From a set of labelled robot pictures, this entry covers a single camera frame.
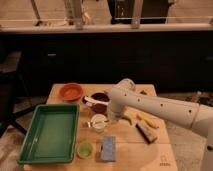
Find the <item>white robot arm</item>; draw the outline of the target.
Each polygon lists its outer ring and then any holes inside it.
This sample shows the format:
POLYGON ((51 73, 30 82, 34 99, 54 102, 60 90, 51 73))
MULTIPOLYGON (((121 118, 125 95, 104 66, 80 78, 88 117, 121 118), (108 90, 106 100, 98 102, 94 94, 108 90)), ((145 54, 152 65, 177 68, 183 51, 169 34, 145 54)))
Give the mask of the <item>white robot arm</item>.
POLYGON ((206 138, 200 171, 213 171, 213 107, 137 93, 131 79, 123 79, 106 90, 110 119, 119 119, 126 106, 173 122, 206 138))

